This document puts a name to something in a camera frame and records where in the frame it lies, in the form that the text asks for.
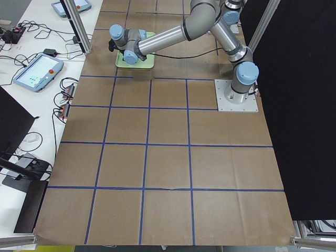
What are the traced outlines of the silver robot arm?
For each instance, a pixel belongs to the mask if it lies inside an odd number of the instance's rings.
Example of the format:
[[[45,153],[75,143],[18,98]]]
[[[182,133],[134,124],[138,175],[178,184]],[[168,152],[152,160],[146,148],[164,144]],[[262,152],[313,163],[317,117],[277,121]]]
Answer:
[[[230,27],[231,31],[239,34],[238,25],[240,21],[240,10],[242,8],[240,0],[220,0],[219,6],[222,11],[223,21]]]
[[[162,33],[148,37],[142,29],[125,29],[119,24],[110,27],[109,50],[118,50],[130,65],[147,55],[185,40],[193,41],[210,32],[221,44],[233,65],[233,79],[224,91],[226,100],[233,104],[244,103],[251,95],[259,69],[253,62],[252,50],[242,45],[230,29],[239,21],[241,1],[191,1],[191,12],[181,24]]]

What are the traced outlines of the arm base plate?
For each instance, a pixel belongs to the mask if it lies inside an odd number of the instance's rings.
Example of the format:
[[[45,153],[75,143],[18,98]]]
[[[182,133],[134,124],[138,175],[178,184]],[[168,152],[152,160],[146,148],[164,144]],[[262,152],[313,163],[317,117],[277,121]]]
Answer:
[[[245,94],[236,93],[231,87],[232,80],[215,79],[215,92],[219,112],[258,112],[253,86]]]

